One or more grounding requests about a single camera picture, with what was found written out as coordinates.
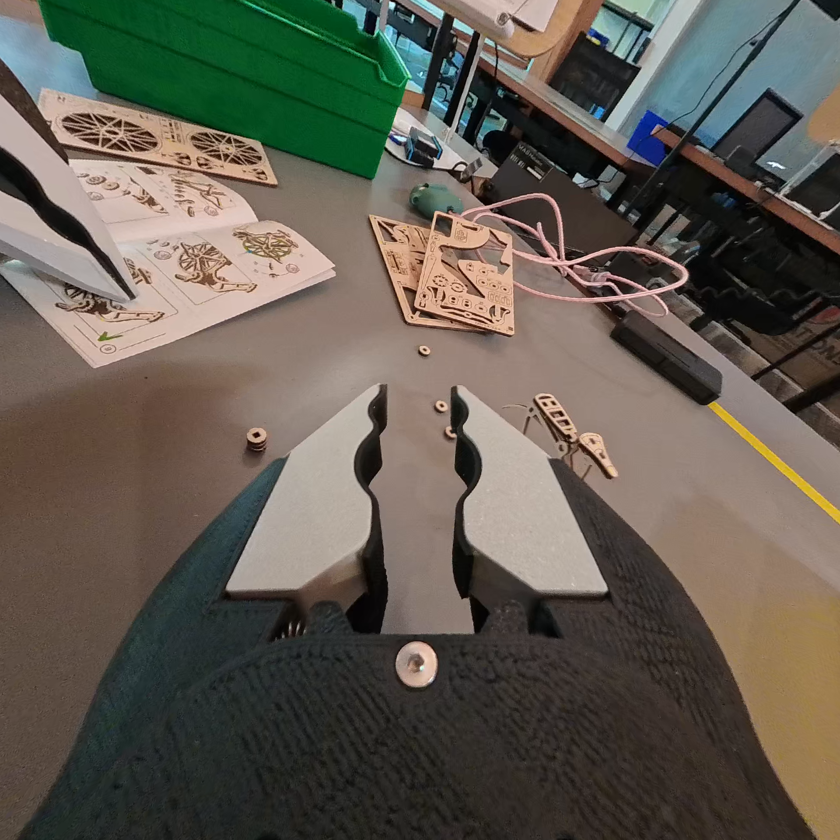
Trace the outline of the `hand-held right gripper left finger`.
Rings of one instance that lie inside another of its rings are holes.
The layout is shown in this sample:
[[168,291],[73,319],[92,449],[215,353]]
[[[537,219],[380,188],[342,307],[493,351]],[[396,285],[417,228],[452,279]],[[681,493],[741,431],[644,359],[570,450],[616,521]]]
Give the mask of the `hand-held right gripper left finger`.
[[285,600],[300,614],[336,602],[383,617],[388,595],[379,503],[387,385],[375,384],[294,447],[245,542],[225,592]]

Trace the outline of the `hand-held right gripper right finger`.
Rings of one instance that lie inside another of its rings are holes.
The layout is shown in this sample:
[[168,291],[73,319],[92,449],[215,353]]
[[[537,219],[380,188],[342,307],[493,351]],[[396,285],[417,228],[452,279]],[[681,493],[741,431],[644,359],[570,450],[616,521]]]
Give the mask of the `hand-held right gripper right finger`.
[[451,390],[455,469],[453,570],[474,611],[510,602],[600,601],[608,589],[560,483],[561,463],[463,385]]

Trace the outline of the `wooden wheel parts sheet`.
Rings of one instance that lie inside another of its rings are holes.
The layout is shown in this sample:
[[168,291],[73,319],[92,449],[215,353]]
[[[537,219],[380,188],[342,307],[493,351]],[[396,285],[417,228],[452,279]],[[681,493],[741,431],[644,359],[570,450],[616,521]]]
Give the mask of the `wooden wheel parts sheet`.
[[59,143],[73,150],[278,185],[256,140],[47,88],[38,108]]

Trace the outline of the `illustrated instruction booklet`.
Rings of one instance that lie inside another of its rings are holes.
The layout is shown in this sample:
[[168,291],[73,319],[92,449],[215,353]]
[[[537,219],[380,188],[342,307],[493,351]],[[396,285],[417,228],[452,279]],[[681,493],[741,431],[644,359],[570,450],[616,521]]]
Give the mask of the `illustrated instruction booklet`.
[[93,368],[162,347],[315,286],[333,262],[290,227],[259,221],[205,174],[70,159],[137,297],[119,303],[18,260],[2,276]]

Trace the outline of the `black rectangular block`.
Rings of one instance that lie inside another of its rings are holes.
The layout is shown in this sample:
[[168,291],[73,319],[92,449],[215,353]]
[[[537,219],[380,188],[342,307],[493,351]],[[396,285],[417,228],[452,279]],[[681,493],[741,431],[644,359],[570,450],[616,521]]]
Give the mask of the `black rectangular block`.
[[719,370],[637,311],[621,318],[610,337],[693,402],[708,406],[720,397]]

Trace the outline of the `stack of wooden part sheets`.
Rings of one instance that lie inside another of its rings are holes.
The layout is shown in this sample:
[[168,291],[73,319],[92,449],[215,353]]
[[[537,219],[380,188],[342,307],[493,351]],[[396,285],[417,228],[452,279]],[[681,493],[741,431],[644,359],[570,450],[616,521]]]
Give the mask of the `stack of wooden part sheets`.
[[515,333],[512,262],[513,242],[508,232],[436,212],[415,307],[509,338]]

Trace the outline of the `black box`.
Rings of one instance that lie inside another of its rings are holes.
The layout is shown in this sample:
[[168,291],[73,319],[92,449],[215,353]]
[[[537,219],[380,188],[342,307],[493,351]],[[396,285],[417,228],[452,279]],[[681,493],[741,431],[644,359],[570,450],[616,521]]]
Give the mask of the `black box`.
[[523,200],[528,194],[550,196],[558,205],[563,222],[563,243],[568,257],[580,257],[603,249],[633,245],[635,228],[592,194],[574,184],[547,157],[524,142],[509,153],[498,171],[485,184],[485,204],[521,198],[498,208],[497,214],[516,219],[543,231],[553,247],[560,243],[550,205],[541,199]]

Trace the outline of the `teal rounded object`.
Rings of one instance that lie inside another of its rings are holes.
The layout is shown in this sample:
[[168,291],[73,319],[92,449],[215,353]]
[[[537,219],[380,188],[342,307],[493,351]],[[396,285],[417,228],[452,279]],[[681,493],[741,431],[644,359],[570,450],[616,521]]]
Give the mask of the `teal rounded object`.
[[464,204],[446,185],[421,183],[414,186],[408,198],[410,207],[420,217],[431,222],[435,214],[460,215]]

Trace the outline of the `small black device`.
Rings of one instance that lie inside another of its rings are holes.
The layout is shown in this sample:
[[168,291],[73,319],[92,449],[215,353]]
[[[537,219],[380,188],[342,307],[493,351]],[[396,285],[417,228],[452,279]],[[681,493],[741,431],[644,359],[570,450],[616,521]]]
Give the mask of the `small black device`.
[[443,146],[434,135],[414,126],[409,129],[404,143],[407,162],[424,169],[433,169],[441,160],[443,151]]

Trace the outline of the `long wooden desk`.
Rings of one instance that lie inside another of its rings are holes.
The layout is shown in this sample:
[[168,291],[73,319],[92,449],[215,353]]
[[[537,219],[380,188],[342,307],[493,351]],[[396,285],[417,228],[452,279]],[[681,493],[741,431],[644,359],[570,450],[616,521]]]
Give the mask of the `long wooden desk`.
[[539,68],[534,71],[505,60],[497,65],[494,49],[489,52],[481,50],[478,58],[474,59],[471,41],[466,39],[466,34],[449,26],[456,38],[456,54],[465,61],[462,70],[469,70],[471,64],[476,64],[474,75],[467,83],[467,93],[474,94],[477,103],[470,111],[462,139],[475,144],[487,115],[494,110],[508,121],[510,127],[536,140],[538,146],[558,151],[560,143],[575,137],[592,149],[596,158],[604,159],[607,165],[624,174],[653,174],[654,167],[628,147],[627,138],[595,119],[545,81],[548,71],[557,68],[560,60],[571,50],[572,36],[581,34],[584,27],[594,20],[595,11],[591,11],[590,7],[597,9],[601,4],[583,2],[570,32],[557,48],[546,56],[538,57]]
[[679,157],[721,184],[725,184],[729,190],[749,199],[764,212],[796,228],[806,237],[821,243],[834,253],[838,253],[838,230],[794,206],[781,194],[769,191],[761,184],[730,170],[713,154],[703,151],[693,143],[684,145],[679,152]]

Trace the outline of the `blue box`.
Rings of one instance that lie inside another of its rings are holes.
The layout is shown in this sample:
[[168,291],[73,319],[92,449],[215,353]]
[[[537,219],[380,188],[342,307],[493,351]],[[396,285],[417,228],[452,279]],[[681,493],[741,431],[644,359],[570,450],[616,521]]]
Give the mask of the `blue box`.
[[646,110],[631,134],[627,148],[651,165],[660,165],[667,155],[667,149],[656,132],[666,129],[669,121],[652,110]]

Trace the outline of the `white clipboard stand pole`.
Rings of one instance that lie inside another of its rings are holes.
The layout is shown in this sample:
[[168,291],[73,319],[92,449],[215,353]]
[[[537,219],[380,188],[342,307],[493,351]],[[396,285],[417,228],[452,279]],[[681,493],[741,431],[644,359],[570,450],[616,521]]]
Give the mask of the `white clipboard stand pole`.
[[447,129],[444,133],[444,141],[447,145],[451,144],[452,139],[457,133],[460,117],[466,106],[466,100],[480,62],[485,41],[486,37],[484,34],[481,34],[478,30],[473,32],[463,66],[458,74],[452,101],[447,110],[445,119]]

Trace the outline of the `black computer monitor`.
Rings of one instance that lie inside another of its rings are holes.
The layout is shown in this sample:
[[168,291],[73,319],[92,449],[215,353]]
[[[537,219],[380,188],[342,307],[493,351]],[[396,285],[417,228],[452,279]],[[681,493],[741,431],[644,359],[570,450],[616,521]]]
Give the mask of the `black computer monitor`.
[[549,81],[560,95],[605,122],[635,81],[640,66],[578,34]]
[[733,154],[755,163],[803,118],[803,113],[767,88],[714,143],[711,152],[727,161]]

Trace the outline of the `wooden bicycle frame model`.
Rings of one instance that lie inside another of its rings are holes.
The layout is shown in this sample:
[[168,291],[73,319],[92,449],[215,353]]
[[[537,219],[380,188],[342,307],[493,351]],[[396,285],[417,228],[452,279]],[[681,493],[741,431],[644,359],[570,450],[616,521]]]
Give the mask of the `wooden bicycle frame model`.
[[619,477],[617,468],[607,452],[604,437],[595,432],[578,429],[570,413],[551,393],[539,393],[529,403],[510,403],[504,411],[521,413],[521,433],[527,437],[531,427],[548,435],[553,452],[580,478],[585,480],[593,468],[607,480]]

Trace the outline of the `wooden frame parts sheet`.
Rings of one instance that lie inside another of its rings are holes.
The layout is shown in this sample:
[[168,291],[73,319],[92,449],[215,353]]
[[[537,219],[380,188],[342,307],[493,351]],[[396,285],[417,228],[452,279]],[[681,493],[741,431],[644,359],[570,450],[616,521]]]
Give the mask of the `wooden frame parts sheet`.
[[451,319],[417,309],[415,297],[424,267],[429,228],[383,216],[369,216],[403,320],[410,326],[468,331]]

